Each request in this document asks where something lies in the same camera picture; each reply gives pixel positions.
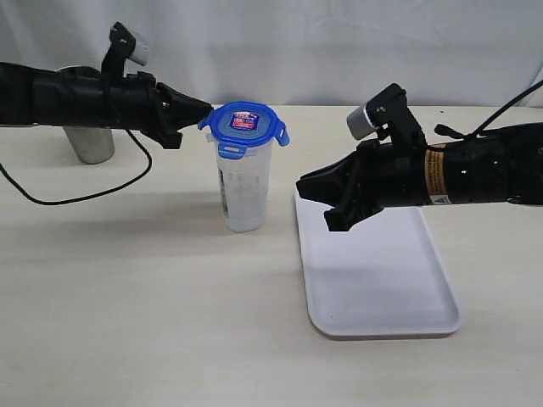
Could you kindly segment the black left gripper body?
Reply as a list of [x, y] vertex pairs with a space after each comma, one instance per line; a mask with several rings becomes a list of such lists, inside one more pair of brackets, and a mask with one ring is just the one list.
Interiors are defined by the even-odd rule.
[[101, 84], [103, 127], [139, 131], [164, 149], [181, 146], [180, 92], [142, 72], [117, 80], [105, 76]]

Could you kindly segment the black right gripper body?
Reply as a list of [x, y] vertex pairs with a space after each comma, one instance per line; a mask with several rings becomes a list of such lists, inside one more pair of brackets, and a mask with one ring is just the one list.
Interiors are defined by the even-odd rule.
[[383, 209], [428, 204], [423, 148], [400, 153], [390, 143], [363, 142], [353, 153], [358, 171], [352, 175], [352, 194], [345, 203], [358, 201]]

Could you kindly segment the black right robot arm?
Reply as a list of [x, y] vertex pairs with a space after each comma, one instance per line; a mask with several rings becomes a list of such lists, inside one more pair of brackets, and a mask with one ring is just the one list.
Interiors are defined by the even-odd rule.
[[542, 124], [485, 130], [470, 140], [401, 149], [360, 142], [339, 161], [301, 176], [304, 200], [326, 204], [329, 231], [349, 231], [384, 209], [542, 204]]

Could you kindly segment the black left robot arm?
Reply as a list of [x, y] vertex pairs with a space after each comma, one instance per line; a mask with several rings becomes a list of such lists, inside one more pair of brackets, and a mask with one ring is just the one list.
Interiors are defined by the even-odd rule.
[[1, 63], [1, 125], [138, 131], [178, 149], [181, 130], [206, 119], [210, 103], [138, 71], [120, 78]]

